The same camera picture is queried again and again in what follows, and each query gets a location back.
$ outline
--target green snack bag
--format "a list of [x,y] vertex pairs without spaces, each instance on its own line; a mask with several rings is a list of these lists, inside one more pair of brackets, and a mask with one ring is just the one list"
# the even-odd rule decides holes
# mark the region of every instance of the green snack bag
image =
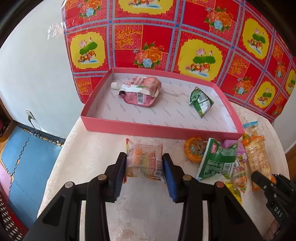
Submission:
[[217,173],[230,178],[236,159],[237,146],[238,143],[235,143],[229,148],[223,148],[213,138],[209,138],[196,179],[200,181],[213,177]]
[[189,97],[190,104],[193,104],[200,117],[203,117],[214,102],[200,88],[195,87]]

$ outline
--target round table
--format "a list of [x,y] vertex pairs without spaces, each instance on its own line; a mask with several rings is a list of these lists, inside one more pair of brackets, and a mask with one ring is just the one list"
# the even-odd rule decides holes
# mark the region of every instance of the round table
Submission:
[[[288,165],[279,138],[270,122],[256,113],[232,103],[242,123],[258,120],[258,134],[265,136],[265,147],[273,173],[289,177]],[[104,173],[107,166],[116,162],[120,152],[126,152],[126,138],[141,144],[163,144],[163,153],[169,153],[175,165],[182,167],[185,174],[196,176],[199,163],[189,161],[183,151],[184,140],[116,135],[87,131],[79,118],[72,128],[56,160],[47,181],[40,214],[50,200],[68,181],[75,184],[89,182]],[[251,191],[250,169],[248,185],[242,193],[242,206],[248,213],[261,235],[273,221],[266,207],[262,190]],[[204,180],[214,184],[216,176]],[[166,186],[161,181],[141,178],[128,178],[115,203],[106,203],[110,240],[177,240],[183,204],[175,204],[169,197]],[[85,201],[82,204],[80,240],[84,240]],[[207,238],[207,224],[204,225],[204,238]]]

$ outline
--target pink cardboard box lid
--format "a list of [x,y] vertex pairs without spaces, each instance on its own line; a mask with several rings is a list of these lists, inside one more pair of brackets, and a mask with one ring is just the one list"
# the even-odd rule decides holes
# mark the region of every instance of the pink cardboard box lid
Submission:
[[[127,104],[111,89],[112,82],[126,84],[135,76],[155,76],[162,88],[150,107]],[[188,100],[198,86],[214,105],[200,118]],[[211,82],[182,74],[136,68],[112,68],[102,78],[86,102],[82,121],[88,131],[188,139],[209,137],[222,141],[239,139],[244,134],[242,123],[219,87]]]

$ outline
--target white wall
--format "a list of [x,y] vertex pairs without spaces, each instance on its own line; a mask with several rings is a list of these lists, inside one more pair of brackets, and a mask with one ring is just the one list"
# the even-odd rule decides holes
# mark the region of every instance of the white wall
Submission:
[[288,152],[296,144],[296,90],[294,90],[285,105],[283,112],[273,122],[284,152]]
[[61,26],[62,0],[45,0],[13,30],[0,49],[0,98],[14,120],[30,126],[30,110],[40,129],[67,137],[83,104],[77,95]]

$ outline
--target orange round container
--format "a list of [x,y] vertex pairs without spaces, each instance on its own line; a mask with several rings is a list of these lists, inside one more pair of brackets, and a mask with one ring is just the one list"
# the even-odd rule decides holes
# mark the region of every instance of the orange round container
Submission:
[[187,158],[193,162],[201,162],[206,148],[206,143],[200,137],[189,138],[184,145]]

